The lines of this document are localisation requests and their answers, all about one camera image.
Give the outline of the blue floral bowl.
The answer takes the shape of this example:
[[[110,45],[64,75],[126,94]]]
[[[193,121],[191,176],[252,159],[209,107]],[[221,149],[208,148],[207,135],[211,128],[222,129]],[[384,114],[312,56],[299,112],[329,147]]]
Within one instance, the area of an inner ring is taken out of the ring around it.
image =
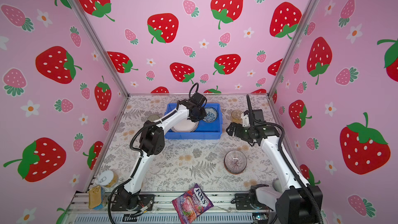
[[[205,107],[206,116],[203,118],[203,121],[206,123],[212,123],[218,118],[218,111],[214,107]]]

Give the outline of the zigzag rim white plate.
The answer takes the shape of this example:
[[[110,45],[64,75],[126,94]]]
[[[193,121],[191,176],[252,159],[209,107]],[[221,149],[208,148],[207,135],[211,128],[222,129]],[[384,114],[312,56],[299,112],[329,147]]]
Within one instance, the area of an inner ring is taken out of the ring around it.
[[[171,130],[173,132],[194,132],[198,126],[198,122],[192,122],[190,119],[184,119],[174,125]]]

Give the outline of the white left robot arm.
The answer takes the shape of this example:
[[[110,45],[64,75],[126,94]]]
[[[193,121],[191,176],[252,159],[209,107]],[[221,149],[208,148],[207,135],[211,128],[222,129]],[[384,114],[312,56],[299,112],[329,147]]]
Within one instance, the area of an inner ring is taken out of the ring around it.
[[[135,167],[129,178],[109,194],[108,211],[111,211],[112,204],[127,210],[137,208],[144,177],[153,159],[165,147],[165,134],[183,120],[189,120],[192,123],[203,120],[206,116],[204,109],[206,103],[206,97],[196,92],[187,100],[178,101],[176,107],[164,117],[155,122],[144,123],[130,143],[130,149],[139,152]]]

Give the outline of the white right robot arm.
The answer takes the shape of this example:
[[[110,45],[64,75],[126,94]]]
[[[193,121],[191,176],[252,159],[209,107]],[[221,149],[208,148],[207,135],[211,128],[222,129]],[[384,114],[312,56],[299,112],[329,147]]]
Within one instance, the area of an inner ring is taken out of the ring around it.
[[[281,186],[255,186],[250,191],[255,206],[265,205],[275,212],[274,219],[281,224],[322,224],[321,205],[323,194],[318,186],[312,186],[300,169],[284,152],[285,131],[282,126],[259,120],[261,110],[245,111],[242,123],[231,122],[226,132],[247,142],[258,145],[268,156]]]

